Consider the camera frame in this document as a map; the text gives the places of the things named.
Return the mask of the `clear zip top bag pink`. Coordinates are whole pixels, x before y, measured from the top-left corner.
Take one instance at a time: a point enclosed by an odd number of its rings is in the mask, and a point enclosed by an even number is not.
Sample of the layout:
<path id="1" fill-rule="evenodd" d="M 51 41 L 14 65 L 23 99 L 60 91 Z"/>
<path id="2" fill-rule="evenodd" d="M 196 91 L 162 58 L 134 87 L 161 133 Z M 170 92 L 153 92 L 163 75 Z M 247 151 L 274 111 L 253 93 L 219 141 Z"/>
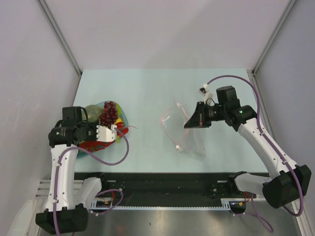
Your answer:
<path id="1" fill-rule="evenodd" d="M 187 105 L 174 100 L 173 104 L 161 115 L 159 124 L 164 134 L 174 144 L 177 153 L 201 162 L 206 157 L 201 133 L 195 128 L 184 128 L 190 118 Z"/>

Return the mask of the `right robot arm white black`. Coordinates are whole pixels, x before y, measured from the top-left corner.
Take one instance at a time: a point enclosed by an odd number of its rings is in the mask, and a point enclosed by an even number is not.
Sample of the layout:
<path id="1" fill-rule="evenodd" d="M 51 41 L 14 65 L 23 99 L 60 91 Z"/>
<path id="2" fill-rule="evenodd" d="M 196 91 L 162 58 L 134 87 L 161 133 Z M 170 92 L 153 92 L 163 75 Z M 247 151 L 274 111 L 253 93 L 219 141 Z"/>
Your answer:
<path id="1" fill-rule="evenodd" d="M 204 100 L 196 104 L 195 111 L 184 128 L 208 128 L 213 121 L 224 121 L 251 145 L 269 174 L 268 177 L 244 171 L 233 174 L 228 177 L 228 194 L 239 197 L 244 192 L 254 193 L 264 197 L 273 208 L 304 198 L 312 175 L 309 167 L 299 166 L 285 155 L 260 124 L 254 109 L 249 105 L 241 106 L 234 87 L 218 88 L 217 103 L 213 102 L 213 94 L 208 87 L 204 85 L 200 88 Z"/>

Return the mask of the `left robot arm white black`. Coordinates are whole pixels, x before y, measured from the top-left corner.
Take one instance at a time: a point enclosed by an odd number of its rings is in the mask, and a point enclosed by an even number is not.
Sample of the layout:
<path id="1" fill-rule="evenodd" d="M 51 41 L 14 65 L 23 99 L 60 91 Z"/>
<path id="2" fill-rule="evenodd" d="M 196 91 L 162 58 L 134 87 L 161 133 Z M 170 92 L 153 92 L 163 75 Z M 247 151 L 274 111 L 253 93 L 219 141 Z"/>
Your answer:
<path id="1" fill-rule="evenodd" d="M 96 137 L 96 125 L 84 120 L 82 107 L 65 107 L 62 119 L 49 133 L 52 170 L 50 189 L 44 210 L 36 214 L 35 222 L 50 235 L 83 232 L 89 219 L 89 209 L 95 196 L 108 193 L 107 182 L 90 177 L 74 190 L 75 161 L 79 143 Z"/>

